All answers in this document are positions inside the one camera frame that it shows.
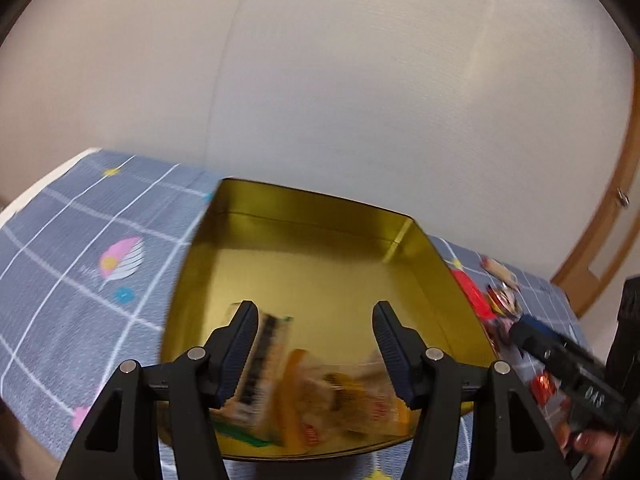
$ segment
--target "black tool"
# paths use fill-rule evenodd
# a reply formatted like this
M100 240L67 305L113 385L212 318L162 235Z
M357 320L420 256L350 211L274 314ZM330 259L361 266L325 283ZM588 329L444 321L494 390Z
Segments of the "black tool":
M640 276L627 278L618 310L618 329L607 356L605 381L628 404L640 396Z
M545 365L560 381L560 389L572 400L568 417L575 435L587 428L631 434L640 424L640 404L630 402L606 381L606 368L593 355L564 334L524 315L510 329L511 341ZM569 444L566 462L577 478L590 457Z
M402 480L450 480L460 402L474 402L468 480L569 480L569 469L532 395L504 361L457 363L428 348L386 301L373 308L373 332L396 395L422 409Z
M228 480L209 408L233 396L258 329L243 301L228 326L167 364L127 360L113 373L73 440L56 480L161 480L157 400L168 400L180 480Z

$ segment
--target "metal tray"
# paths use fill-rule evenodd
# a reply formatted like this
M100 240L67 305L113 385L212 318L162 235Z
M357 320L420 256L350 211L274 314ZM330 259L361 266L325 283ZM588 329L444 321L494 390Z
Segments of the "metal tray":
M225 179L178 279L161 346L169 361L203 344L229 306L252 300L294 318L290 348L328 364L365 360L376 342L371 311L391 303L402 324L459 362L488 366L489 342L446 264L409 216L333 196ZM219 435L226 458L343 456L407 440L340 436L303 456Z

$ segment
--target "red candy wrapper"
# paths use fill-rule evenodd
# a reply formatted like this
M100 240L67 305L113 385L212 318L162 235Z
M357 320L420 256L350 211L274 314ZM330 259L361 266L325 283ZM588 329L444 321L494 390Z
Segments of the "red candy wrapper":
M540 408L545 406L558 390L554 378L546 370L531 380L529 388Z
M481 321L491 321L492 319L495 319L496 316L494 311L491 310L491 307L482 295L482 292L480 292L473 280L466 275L465 271L451 269L451 273L458 282L462 292L465 293L465 296L476 313L476 316L478 316Z

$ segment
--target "white wall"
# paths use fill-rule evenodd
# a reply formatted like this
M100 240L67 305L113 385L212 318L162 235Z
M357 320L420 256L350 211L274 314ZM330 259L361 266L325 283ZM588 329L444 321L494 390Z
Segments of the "white wall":
M626 260L618 269L607 288L587 313L580 318L584 335L593 353L605 361L618 328L618 309L622 297L622 287L630 276L640 274L640 238L636 240Z
M0 196L107 146L400 210L550 276L631 89L597 0L34 0L0 49Z

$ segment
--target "blue checkered tablecloth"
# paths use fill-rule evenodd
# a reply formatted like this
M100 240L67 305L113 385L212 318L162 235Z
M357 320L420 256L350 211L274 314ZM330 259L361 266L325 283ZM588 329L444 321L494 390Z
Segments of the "blue checkered tablecloth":
M0 228L0 395L62 459L117 363L155 363L180 264L220 175L142 156L101 151L82 158ZM431 241L481 290L495 283L477 253ZM560 289L511 267L525 311L586 346ZM506 356L530 380L542 366ZM544 409L554 422L559 397ZM464 479L472 414L460 423L453 478ZM232 480L360 480L381 470L399 479L410 443L309 463L226 462ZM172 450L161 445L165 479Z

